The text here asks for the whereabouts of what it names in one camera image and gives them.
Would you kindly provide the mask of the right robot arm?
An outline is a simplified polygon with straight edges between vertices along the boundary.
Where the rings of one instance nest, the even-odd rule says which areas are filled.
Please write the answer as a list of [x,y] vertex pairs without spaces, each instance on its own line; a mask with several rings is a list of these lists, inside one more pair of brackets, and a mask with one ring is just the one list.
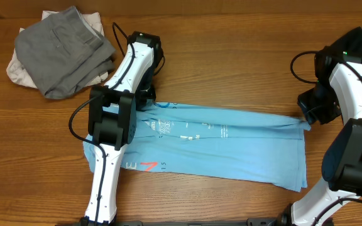
[[331,46],[312,54],[317,81],[297,103],[309,124],[341,117],[344,126],[325,152],[320,180],[271,225],[332,225],[345,204],[362,203],[362,58]]

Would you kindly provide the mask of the light blue printed t-shirt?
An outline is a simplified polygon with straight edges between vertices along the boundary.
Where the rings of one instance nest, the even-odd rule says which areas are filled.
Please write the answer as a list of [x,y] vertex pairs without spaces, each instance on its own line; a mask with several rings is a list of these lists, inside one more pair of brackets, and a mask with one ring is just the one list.
[[151,102],[136,114],[136,133],[121,167],[307,187],[304,133],[288,116]]

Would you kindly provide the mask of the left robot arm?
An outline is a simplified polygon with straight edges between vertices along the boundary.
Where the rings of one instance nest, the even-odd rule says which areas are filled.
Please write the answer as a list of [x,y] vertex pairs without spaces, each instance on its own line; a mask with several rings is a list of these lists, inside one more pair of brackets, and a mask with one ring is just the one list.
[[95,167],[89,204],[81,225],[114,225],[116,192],[124,152],[136,132],[136,111],[155,98],[151,83],[164,62],[159,36],[135,31],[114,75],[90,92],[88,133]]

